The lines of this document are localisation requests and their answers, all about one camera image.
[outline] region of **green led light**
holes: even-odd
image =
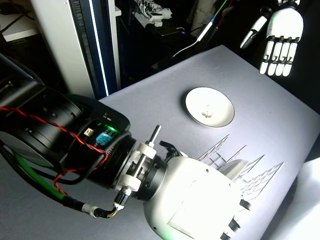
[[[108,127],[108,129],[110,129],[111,131],[116,132],[116,133],[119,133],[119,131],[115,130],[112,126],[107,126],[107,127]]]

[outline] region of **white bowl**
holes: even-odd
[[[185,98],[185,105],[196,121],[208,127],[224,127],[235,116],[235,109],[229,98],[209,87],[191,90]]]

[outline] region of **green cable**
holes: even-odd
[[[218,9],[218,11],[216,11],[215,15],[213,16],[214,18],[220,13],[221,9],[224,7],[224,5],[226,4],[228,0],[224,0],[224,2],[222,3],[221,7]]]
[[[48,190],[52,195],[54,195],[59,200],[62,200],[65,195],[56,190],[53,186],[51,186],[49,183],[47,183],[42,177],[40,177],[38,174],[33,171],[29,165],[26,163],[25,159],[20,156],[19,154],[14,152],[14,156],[16,160],[18,161],[20,167],[38,184],[40,184],[42,187],[44,187],[46,190]]]

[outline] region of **table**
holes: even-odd
[[[0,0],[0,3],[8,2],[7,0]],[[33,10],[30,2],[27,0],[15,0],[13,1],[15,4],[19,4],[23,6],[27,10]],[[0,14],[0,25],[1,29],[6,27],[9,23],[19,17],[21,14],[10,14],[10,15],[2,15]],[[35,15],[33,12],[30,12],[28,16],[34,18]],[[3,32],[3,37],[7,42],[11,42],[13,40],[26,38],[32,35],[39,34],[39,29],[34,20],[31,20],[27,17],[21,18],[19,21],[14,23],[8,30]]]
[[[233,121],[220,128],[195,122],[186,112],[186,93],[196,87],[211,87],[224,93],[234,105]],[[253,175],[285,162],[276,177],[259,195],[234,240],[258,240],[297,176],[320,133],[320,115],[224,46],[193,56],[101,100],[123,113],[131,122],[132,136],[149,139],[162,125],[160,140],[198,158],[230,135],[219,153],[255,160],[265,155]],[[0,232],[6,240],[159,240],[148,226],[142,202],[130,199],[115,218],[93,219],[63,208],[32,189],[0,159]],[[84,181],[63,186],[75,198],[111,208],[115,192]]]

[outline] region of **blue label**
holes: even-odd
[[[96,137],[96,142],[102,146],[107,145],[111,141],[112,137],[102,132],[99,136]]]

